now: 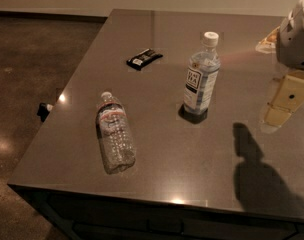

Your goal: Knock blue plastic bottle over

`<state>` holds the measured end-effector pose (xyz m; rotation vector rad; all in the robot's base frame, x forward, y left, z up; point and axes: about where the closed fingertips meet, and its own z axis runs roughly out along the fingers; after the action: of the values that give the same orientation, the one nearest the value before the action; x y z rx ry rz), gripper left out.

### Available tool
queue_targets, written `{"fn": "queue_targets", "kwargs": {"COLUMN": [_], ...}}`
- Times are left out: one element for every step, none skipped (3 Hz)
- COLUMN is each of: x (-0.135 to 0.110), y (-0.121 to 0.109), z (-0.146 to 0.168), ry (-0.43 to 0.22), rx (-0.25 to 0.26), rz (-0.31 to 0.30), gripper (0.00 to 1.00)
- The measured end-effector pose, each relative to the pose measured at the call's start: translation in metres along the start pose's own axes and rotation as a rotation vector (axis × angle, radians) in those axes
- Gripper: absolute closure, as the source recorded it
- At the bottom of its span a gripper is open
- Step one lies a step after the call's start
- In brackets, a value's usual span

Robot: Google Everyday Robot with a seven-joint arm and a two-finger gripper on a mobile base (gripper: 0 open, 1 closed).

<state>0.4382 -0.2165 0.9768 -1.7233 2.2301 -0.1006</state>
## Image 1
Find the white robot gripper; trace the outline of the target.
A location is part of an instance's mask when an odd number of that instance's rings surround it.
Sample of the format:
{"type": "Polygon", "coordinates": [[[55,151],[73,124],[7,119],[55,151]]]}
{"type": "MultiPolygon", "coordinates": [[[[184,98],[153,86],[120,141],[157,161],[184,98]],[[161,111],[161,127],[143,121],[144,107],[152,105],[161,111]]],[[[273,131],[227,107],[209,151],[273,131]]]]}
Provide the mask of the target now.
{"type": "MultiPolygon", "coordinates": [[[[276,54],[281,64],[304,70],[304,0],[299,0],[280,24],[276,54]]],[[[280,81],[264,122],[281,127],[303,104],[304,71],[292,71],[280,81]]]]}

